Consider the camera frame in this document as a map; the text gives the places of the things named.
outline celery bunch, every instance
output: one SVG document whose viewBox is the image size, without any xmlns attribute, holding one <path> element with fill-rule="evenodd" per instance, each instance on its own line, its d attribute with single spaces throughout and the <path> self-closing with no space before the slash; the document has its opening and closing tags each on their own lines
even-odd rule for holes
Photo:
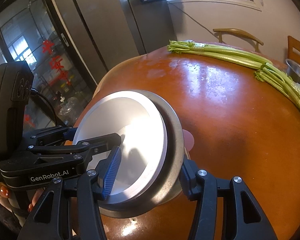
<svg viewBox="0 0 300 240">
<path fill-rule="evenodd" d="M 255 69 L 255 76 L 258 80 L 269 83 L 300 108 L 300 84 L 295 83 L 286 73 L 274 67 L 270 60 L 260 55 L 194 41 L 170 41 L 168 51 L 213 57 Z"/>
</svg>

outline blue gripper pad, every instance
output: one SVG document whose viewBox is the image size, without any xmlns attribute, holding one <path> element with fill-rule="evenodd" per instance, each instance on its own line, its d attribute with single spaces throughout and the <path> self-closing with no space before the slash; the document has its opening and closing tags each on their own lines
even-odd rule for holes
<svg viewBox="0 0 300 240">
<path fill-rule="evenodd" d="M 101 160 L 96 166 L 98 185 L 102 188 L 101 196 L 103 199 L 106 199 L 112 191 L 114 180 L 121 163 L 121 157 L 122 153 L 120 147 L 114 146 L 108 158 Z"/>
</svg>

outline glass door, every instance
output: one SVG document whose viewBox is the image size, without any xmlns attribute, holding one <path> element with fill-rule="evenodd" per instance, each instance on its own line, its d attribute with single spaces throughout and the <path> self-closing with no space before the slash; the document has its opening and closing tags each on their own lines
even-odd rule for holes
<svg viewBox="0 0 300 240">
<path fill-rule="evenodd" d="M 9 58 L 2 58 L 25 60 L 34 74 L 33 87 L 49 99 L 66 125 L 74 125 L 94 91 L 69 55 L 64 35 L 55 30 L 45 1 L 14 0 L 0 12 L 0 36 L 9 50 Z M 25 131 L 54 125 L 50 119 L 43 121 L 42 114 L 30 102 L 25 113 Z"/>
</svg>

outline black door frame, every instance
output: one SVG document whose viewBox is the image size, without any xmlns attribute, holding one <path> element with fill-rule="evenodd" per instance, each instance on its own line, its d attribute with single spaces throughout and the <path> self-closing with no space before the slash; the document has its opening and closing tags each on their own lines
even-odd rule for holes
<svg viewBox="0 0 300 240">
<path fill-rule="evenodd" d="M 13 2 L 15 2 L 16 0 L 6 0 L 1 6 L 0 6 L 0 13 L 7 8 L 9 5 L 11 5 Z M 71 58 L 72 62 L 74 63 L 76 69 L 78 70 L 78 72 L 80 73 L 80 75 L 82 76 L 83 80 L 86 82 L 87 86 L 89 87 L 89 89 L 91 89 L 91 91 L 95 91 L 97 84 L 95 83 L 95 81 L 93 80 L 92 76 L 90 75 L 89 71 L 87 70 L 86 66 L 84 65 L 84 63 L 82 62 L 81 58 L 79 57 L 77 51 L 75 50 L 73 44 L 70 41 L 70 38 L 68 36 L 68 34 L 66 33 L 66 30 L 64 29 L 63 25 L 61 24 L 60 21 L 56 20 L 59 19 L 59 16 L 57 14 L 57 11 L 52 3 L 52 0 L 42 0 L 43 4 L 45 5 L 46 9 L 47 9 L 47 13 L 49 15 L 49 18 L 52 22 L 53 27 L 56 30 L 56 33 L 58 34 L 62 45 L 64 46 L 66 52 L 68 53 L 69 57 Z M 67 46 L 67 44 L 65 43 L 62 35 L 65 37 L 67 43 L 69 44 L 69 46 Z M 13 62 L 13 58 L 9 52 L 8 46 L 2 36 L 2 32 L 0 29 L 0 49 L 4 55 L 4 57 L 6 58 L 7 62 Z"/>
</svg>

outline white wall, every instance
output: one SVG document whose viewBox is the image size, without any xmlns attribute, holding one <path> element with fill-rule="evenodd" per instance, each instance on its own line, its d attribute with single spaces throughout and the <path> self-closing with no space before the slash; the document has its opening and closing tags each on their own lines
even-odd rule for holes
<svg viewBox="0 0 300 240">
<path fill-rule="evenodd" d="M 261 53 L 279 61 L 287 56 L 287 36 L 300 41 L 300 12 L 292 0 L 260 0 L 255 3 L 262 11 L 233 4 L 214 2 L 174 3 L 195 20 L 212 31 L 213 28 L 237 28 L 247 31 L 264 42 Z M 196 39 L 217 42 L 204 28 L 187 15 L 169 5 L 173 26 L 178 40 Z M 254 50 L 253 46 L 240 38 L 223 35 L 227 44 Z"/>
</svg>

